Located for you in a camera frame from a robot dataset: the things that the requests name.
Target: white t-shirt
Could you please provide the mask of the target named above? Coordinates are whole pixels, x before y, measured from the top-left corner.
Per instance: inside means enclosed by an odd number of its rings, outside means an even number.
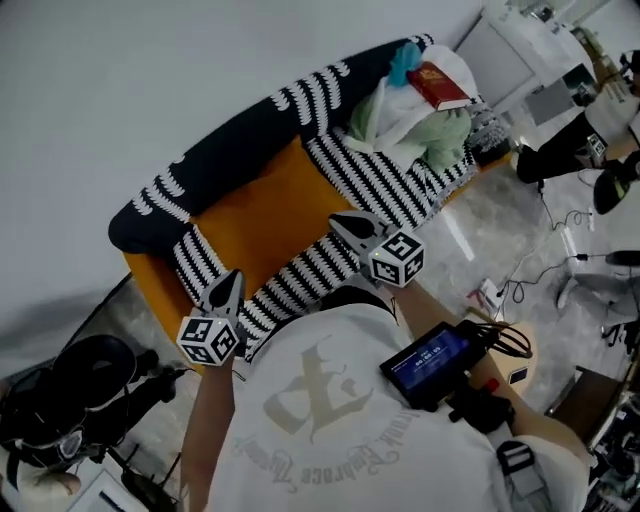
[[[450,409],[407,408],[378,366],[410,340],[354,304],[289,324],[257,362],[224,442],[209,511],[496,512],[495,450]],[[537,454],[558,512],[582,509],[587,473],[564,448]]]
[[[607,83],[596,100],[585,109],[587,121],[607,144],[624,136],[632,127],[640,138],[640,98],[631,94],[624,82]]]

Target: blue object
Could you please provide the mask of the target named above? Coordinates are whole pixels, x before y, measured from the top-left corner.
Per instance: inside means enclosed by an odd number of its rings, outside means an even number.
[[[407,71],[415,71],[422,64],[422,52],[415,43],[407,43],[398,48],[391,59],[391,72],[389,73],[389,85],[404,87],[409,82]]]

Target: white wall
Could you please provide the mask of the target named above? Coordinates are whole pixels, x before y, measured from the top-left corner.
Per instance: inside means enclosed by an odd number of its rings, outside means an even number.
[[[623,52],[640,49],[640,7],[634,0],[611,0],[581,25],[597,34],[616,63]]]
[[[111,217],[168,162],[306,73],[480,0],[5,0],[0,377],[54,355],[127,269]]]

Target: buckle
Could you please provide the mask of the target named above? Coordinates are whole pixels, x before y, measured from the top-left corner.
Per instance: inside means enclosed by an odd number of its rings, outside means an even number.
[[[533,466],[535,463],[531,448],[520,441],[505,441],[498,448],[496,455],[504,476]]]

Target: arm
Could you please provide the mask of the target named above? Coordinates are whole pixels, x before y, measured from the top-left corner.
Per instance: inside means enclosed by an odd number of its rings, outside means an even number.
[[[426,334],[440,322],[447,322],[451,325],[460,323],[459,319],[415,281],[409,283],[406,288],[393,288],[390,291],[395,295],[398,306],[402,310],[415,339]],[[507,398],[515,409],[515,421],[511,428],[514,435],[536,436],[562,446],[576,455],[589,468],[589,455],[578,436],[559,421],[531,409],[505,381],[495,361],[491,355],[487,354],[471,369],[470,384],[472,387],[480,389],[490,379],[496,379],[500,384],[494,394]]]
[[[638,151],[638,149],[638,142],[631,132],[628,131],[623,137],[607,146],[605,157],[607,160],[619,160],[634,151]]]
[[[234,412],[232,366],[230,357],[220,368],[207,367],[200,382],[182,444],[181,487],[184,494],[188,486],[188,512],[201,512],[207,505],[213,473]]]

